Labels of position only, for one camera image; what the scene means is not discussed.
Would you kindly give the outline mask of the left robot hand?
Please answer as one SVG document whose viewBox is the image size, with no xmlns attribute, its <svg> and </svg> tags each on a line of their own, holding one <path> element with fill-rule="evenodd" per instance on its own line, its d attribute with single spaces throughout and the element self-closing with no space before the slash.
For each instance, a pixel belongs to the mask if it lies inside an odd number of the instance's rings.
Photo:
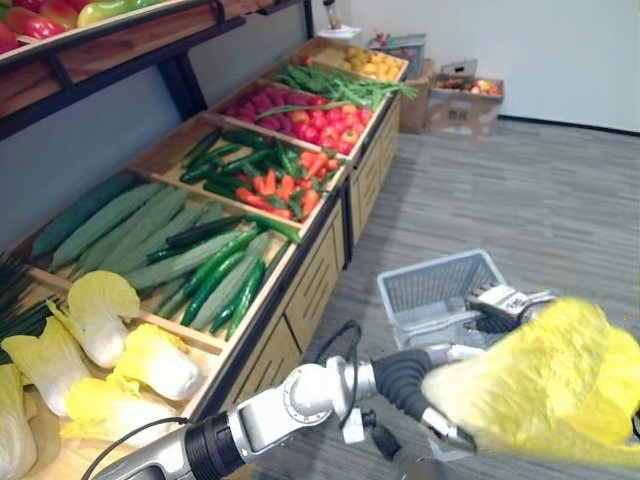
<svg viewBox="0 0 640 480">
<path fill-rule="evenodd" d="M 422 383 L 437 368 L 482 353 L 479 348 L 450 343 L 396 352 L 372 361 L 376 389 L 391 405 L 426 427 L 438 440 L 475 452 L 477 445 L 473 436 L 427 399 Z"/>
</svg>

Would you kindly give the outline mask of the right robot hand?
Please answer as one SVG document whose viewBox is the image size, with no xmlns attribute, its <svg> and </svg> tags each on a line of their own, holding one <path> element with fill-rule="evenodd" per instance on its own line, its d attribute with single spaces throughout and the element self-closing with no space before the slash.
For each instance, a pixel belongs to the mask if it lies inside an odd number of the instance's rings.
<svg viewBox="0 0 640 480">
<path fill-rule="evenodd" d="M 506 333 L 522 324 L 530 297 L 505 284 L 485 284 L 466 297 L 468 307 L 479 312 L 475 329 L 490 334 Z"/>
</svg>

